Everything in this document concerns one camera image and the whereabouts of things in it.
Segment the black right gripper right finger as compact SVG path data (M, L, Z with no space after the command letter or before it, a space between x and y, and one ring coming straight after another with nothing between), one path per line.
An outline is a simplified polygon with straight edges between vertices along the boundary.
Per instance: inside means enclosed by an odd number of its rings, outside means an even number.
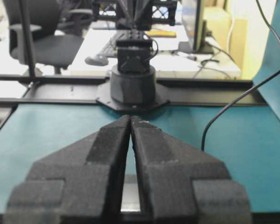
M244 186L225 163L131 118L141 202L156 224L250 224Z

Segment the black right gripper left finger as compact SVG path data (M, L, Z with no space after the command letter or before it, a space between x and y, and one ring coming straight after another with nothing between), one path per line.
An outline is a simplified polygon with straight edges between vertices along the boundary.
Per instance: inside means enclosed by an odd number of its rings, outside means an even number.
M116 224L120 219L130 117L33 163L7 203L7 224Z

